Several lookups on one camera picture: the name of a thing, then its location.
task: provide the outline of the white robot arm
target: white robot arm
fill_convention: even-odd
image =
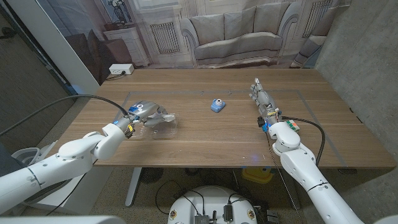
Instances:
[[[103,127],[104,135],[88,133],[40,162],[0,177],[0,214],[46,187],[85,174],[93,167],[93,159],[109,159],[122,141],[132,136],[135,124],[153,127],[174,119],[156,103],[137,102],[128,115]]]
[[[255,82],[250,97],[266,121],[263,130],[276,140],[272,148],[280,156],[283,168],[305,189],[323,221],[326,224],[363,223],[319,171],[314,154],[300,142],[300,136],[286,122],[279,122],[274,100],[257,78]]]

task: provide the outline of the wooden table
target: wooden table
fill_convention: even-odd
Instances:
[[[126,109],[139,100],[154,101],[177,115],[178,131],[173,139],[155,140],[147,134],[141,140],[125,140],[111,159],[96,165],[274,167],[266,135],[257,125],[257,106],[248,95],[255,77],[274,97],[284,116],[321,124],[326,132],[321,168],[396,166],[392,156],[322,76],[308,69],[135,70],[132,75],[105,82],[98,96]],[[210,110],[215,98],[226,102],[219,113]],[[114,121],[117,114],[113,105],[90,100],[49,155],[88,132],[102,132],[101,128]],[[297,124],[302,142],[317,155],[319,130],[307,123]]]

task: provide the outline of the electrical outlet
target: electrical outlet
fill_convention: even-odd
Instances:
[[[126,72],[127,75],[131,74],[134,71],[134,67],[132,64],[113,64],[110,66],[109,71],[112,75],[122,74],[123,71]]]

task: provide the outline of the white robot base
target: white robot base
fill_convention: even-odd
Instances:
[[[202,186],[193,189],[202,194],[202,197],[194,191],[188,191],[184,196],[177,199],[172,205],[169,213],[168,224],[196,224],[196,223],[245,223],[257,224],[257,218],[253,206],[241,195],[231,189],[220,186]],[[225,212],[225,206],[231,202],[232,212]]]

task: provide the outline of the yellow container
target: yellow container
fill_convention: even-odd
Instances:
[[[242,177],[246,180],[250,180],[259,184],[266,184],[271,181],[273,173],[271,168],[245,168],[242,170]]]

